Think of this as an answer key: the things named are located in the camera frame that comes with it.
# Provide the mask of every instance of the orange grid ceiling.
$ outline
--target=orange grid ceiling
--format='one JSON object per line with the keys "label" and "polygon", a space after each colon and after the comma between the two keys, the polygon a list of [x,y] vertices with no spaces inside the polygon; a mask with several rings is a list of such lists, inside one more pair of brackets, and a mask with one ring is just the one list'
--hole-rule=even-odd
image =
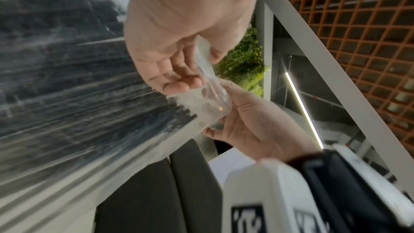
{"label": "orange grid ceiling", "polygon": [[414,156],[414,0],[290,0]]}

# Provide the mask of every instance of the green plant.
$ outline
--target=green plant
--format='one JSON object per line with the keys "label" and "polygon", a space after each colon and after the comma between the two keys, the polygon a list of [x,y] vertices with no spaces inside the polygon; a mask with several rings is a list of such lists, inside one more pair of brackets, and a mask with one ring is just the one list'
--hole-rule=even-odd
{"label": "green plant", "polygon": [[256,29],[250,26],[240,43],[214,67],[214,72],[216,76],[231,80],[243,89],[262,96],[260,81],[270,67],[263,65],[262,47],[256,35]]}

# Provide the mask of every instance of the plastic bag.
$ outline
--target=plastic bag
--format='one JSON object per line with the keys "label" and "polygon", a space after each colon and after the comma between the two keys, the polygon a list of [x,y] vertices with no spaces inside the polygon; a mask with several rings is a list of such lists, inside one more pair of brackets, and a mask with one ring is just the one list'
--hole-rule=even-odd
{"label": "plastic bag", "polygon": [[0,0],[0,232],[61,232],[229,112],[209,63],[167,99],[123,41],[126,0]]}

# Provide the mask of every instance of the hand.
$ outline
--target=hand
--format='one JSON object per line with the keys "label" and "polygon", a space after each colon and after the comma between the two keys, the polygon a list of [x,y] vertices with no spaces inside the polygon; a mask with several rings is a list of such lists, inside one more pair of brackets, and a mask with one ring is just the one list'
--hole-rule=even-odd
{"label": "hand", "polygon": [[316,153],[319,146],[283,110],[230,81],[222,86],[233,100],[233,108],[223,130],[207,128],[204,135],[224,141],[245,155],[260,160],[277,158],[288,162]]}
{"label": "hand", "polygon": [[166,95],[203,84],[194,62],[197,36],[219,62],[243,38],[256,0],[130,0],[124,35],[141,77]]}

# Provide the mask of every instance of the ceiling light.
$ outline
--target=ceiling light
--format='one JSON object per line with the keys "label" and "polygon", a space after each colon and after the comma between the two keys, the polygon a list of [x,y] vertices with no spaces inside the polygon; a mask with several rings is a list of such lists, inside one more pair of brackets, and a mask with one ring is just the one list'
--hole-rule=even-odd
{"label": "ceiling light", "polygon": [[293,93],[295,94],[296,99],[299,101],[299,104],[300,104],[300,106],[301,106],[301,108],[302,108],[302,111],[303,111],[303,113],[305,114],[306,120],[308,121],[308,123],[309,123],[309,125],[310,125],[310,129],[312,129],[312,132],[314,133],[314,135],[315,135],[315,137],[316,137],[316,140],[318,141],[318,144],[319,144],[320,148],[321,148],[321,149],[323,149],[323,144],[322,144],[322,141],[321,141],[321,139],[320,139],[320,137],[319,137],[318,133],[316,132],[315,126],[314,126],[314,124],[313,124],[313,123],[312,123],[312,121],[311,121],[311,117],[309,116],[309,114],[308,114],[308,113],[307,113],[307,111],[306,111],[305,105],[303,105],[303,102],[302,102],[302,100],[301,100],[301,97],[299,97],[299,93],[298,93],[298,91],[296,90],[295,85],[293,85],[293,81],[292,81],[292,79],[290,78],[289,73],[287,73],[287,72],[286,72],[285,74],[286,74],[286,78],[288,79],[289,84],[290,84],[290,86],[291,86],[291,88],[292,88],[292,90],[293,90]]}

